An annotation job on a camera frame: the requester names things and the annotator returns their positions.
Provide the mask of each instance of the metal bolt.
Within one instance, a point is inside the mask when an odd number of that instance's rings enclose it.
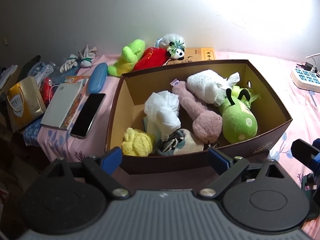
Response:
[[[213,197],[216,194],[216,191],[212,188],[203,188],[200,190],[200,195],[202,197]]]
[[[124,188],[116,188],[112,191],[112,193],[116,197],[126,197],[127,195],[129,195],[129,191]]]

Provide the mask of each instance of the smartphone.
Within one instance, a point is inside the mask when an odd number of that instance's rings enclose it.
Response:
[[[82,110],[73,125],[70,135],[79,139],[85,139],[90,131],[102,101],[106,94],[90,94],[84,103]]]

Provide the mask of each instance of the green plush toy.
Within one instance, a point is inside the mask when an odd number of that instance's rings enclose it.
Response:
[[[248,107],[241,101],[245,96],[250,101],[247,89],[240,91],[238,98],[231,95],[231,89],[226,90],[227,98],[219,107],[222,116],[222,133],[230,142],[238,143],[253,138],[257,134],[257,120]]]
[[[122,74],[132,71],[134,65],[142,57],[145,48],[146,44],[143,40],[135,40],[125,46],[120,58],[113,66],[108,66],[108,73],[120,77]]]

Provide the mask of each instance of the label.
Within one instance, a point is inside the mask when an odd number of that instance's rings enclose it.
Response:
[[[213,48],[201,48],[201,58],[202,60],[215,60],[215,52]]]
[[[21,117],[23,114],[23,103],[20,94],[15,95],[13,98],[11,98],[10,103],[12,105],[13,113],[16,116]]]
[[[179,80],[178,79],[175,79],[170,83],[170,85],[172,85],[173,87],[175,87],[178,84],[179,84]]]

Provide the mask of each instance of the red plush toy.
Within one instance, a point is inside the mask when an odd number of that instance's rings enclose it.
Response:
[[[165,49],[148,48],[142,58],[136,63],[132,71],[162,66],[170,58]]]

